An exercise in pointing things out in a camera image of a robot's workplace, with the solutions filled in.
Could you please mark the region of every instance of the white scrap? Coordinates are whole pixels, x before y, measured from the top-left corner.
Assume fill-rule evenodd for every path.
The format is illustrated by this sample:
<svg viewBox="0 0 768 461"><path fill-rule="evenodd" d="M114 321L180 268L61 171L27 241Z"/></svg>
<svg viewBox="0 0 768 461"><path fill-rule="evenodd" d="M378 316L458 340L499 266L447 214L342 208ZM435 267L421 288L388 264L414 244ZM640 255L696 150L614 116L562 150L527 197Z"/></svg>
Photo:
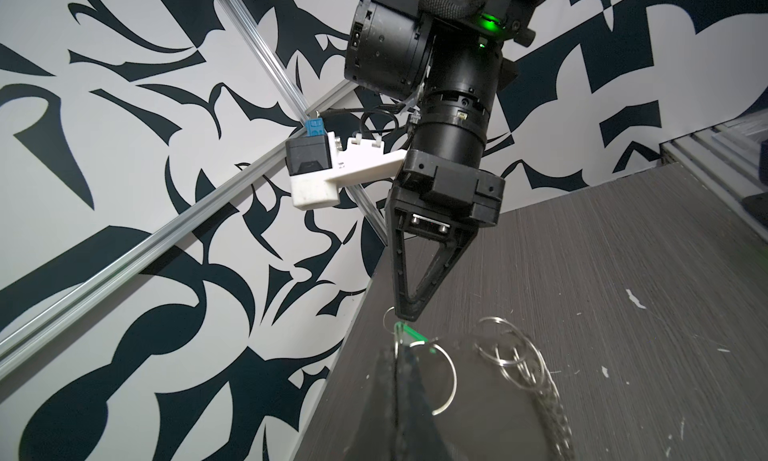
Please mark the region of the white scrap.
<svg viewBox="0 0 768 461"><path fill-rule="evenodd" d="M639 307L641 310L645 309L645 306L640 304L640 300L637 297L634 296L632 291L627 290L627 294L629 294L629 301L632 301L634 303L634 305Z"/></svg>

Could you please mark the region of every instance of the robotic arm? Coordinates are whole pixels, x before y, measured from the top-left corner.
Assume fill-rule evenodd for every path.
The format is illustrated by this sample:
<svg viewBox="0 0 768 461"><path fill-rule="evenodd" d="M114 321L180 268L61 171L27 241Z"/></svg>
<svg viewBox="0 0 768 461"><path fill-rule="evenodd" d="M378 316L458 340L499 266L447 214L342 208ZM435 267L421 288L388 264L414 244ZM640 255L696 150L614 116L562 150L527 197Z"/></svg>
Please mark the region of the robotic arm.
<svg viewBox="0 0 768 461"><path fill-rule="evenodd" d="M286 144L293 203L333 206L341 187L396 176L386 204L395 311L415 321L480 227L494 226L504 179L480 170L496 91L516 76L504 41L533 42L539 0L360 0L344 75L402 100L410 110L407 150L383 153L381 139L333 133ZM415 292L408 290L404 234L440 248Z"/></svg>

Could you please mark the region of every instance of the white bracket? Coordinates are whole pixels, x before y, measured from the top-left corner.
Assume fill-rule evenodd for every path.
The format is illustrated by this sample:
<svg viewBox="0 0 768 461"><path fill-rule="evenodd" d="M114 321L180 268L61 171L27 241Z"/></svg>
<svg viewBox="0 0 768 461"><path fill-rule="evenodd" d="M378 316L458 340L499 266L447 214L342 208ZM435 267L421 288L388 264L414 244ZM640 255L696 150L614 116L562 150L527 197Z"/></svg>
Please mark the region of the white bracket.
<svg viewBox="0 0 768 461"><path fill-rule="evenodd" d="M328 133L331 168L290 177L293 205L301 210L339 204L339 189L353 184L395 176L403 160L405 149L384 154L384 141L374 134L374 139L363 139L361 134L349 138L346 150L341 149L341 138Z"/></svg>

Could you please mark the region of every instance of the patterned backdrop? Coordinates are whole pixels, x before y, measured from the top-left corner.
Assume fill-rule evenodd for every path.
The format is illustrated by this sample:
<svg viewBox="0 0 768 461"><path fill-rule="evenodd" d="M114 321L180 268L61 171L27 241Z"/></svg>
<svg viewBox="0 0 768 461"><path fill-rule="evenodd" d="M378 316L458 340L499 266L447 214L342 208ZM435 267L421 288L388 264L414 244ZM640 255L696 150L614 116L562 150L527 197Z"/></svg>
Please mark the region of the patterned backdrop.
<svg viewBox="0 0 768 461"><path fill-rule="evenodd" d="M244 0L310 103L342 79L357 1ZM652 167L660 142L768 107L766 13L544 2L533 45L504 47L521 75L482 163L508 180L504 209ZM0 20L2 339L300 123L214 0L0 0ZM340 105L382 102L359 88ZM327 125L346 142L357 118ZM388 188L366 187L379 207ZM289 191L278 166L0 389L0 459L290 459L383 246L346 193L302 212Z"/></svg>

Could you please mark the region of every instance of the metal chain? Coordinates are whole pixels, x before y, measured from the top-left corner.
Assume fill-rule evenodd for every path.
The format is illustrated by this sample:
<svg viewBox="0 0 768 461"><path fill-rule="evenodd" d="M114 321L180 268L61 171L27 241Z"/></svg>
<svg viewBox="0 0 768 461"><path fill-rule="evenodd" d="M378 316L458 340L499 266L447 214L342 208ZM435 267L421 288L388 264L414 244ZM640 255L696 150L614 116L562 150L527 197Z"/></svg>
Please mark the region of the metal chain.
<svg viewBox="0 0 768 461"><path fill-rule="evenodd" d="M503 334L512 336L512 359L502 359L498 351L498 343L494 346L495 356L478 344L475 344L475 347L486 360L499 366L504 379L520 389L533 393L538 415L544 425L544 433L552 447L554 459L572 461L575 455L571 441L571 426L565 416L560 392L552 380L552 374L544 362L542 352L524 332L509 321L500 317L484 317L479 323L485 321L503 324L510 328ZM507 370L507 367L513 368L512 373Z"/></svg>

